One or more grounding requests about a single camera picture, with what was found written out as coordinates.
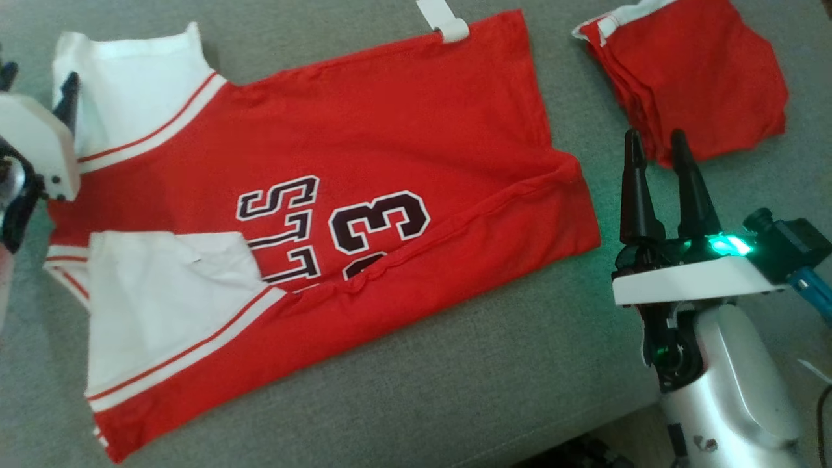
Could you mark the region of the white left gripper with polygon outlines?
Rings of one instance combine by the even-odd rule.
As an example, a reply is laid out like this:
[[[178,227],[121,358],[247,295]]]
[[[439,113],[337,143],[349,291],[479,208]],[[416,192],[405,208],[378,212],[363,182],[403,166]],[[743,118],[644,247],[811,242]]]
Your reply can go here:
[[[21,248],[39,200],[74,201],[81,188],[74,148],[78,73],[65,78],[51,111],[8,92],[17,74],[17,62],[0,64],[0,245],[12,254]]]

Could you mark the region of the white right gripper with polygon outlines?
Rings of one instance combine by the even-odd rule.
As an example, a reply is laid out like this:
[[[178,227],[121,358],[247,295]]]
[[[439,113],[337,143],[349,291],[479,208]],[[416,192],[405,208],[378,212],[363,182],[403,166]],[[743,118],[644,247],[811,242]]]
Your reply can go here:
[[[671,152],[679,187],[678,236],[709,237],[663,242],[666,230],[656,217],[647,183],[641,133],[630,128],[625,135],[620,221],[620,241],[628,246],[620,251],[612,273],[616,305],[632,307],[641,317],[642,359],[656,371],[663,394],[689,385],[703,373],[693,323],[698,312],[733,304],[741,296],[785,289],[785,284],[766,279],[749,260],[752,236],[720,234],[722,225],[681,129],[671,132]]]

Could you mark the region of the red shorts with white trim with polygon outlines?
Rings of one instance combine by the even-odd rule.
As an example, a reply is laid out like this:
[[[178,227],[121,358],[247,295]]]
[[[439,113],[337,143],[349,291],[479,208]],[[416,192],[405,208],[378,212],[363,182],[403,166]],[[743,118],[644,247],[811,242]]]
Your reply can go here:
[[[787,130],[787,83],[772,45],[730,0],[639,0],[577,25],[645,154],[673,164],[683,130],[698,162]]]

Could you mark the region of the red basketball jersey white sleeves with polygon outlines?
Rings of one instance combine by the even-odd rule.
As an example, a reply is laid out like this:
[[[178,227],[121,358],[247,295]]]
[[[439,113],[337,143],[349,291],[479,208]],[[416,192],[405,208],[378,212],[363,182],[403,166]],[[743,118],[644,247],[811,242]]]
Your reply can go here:
[[[89,317],[85,398],[118,464],[202,413],[601,236],[553,146],[520,10],[250,84],[196,23],[65,32],[80,191],[45,269]]]

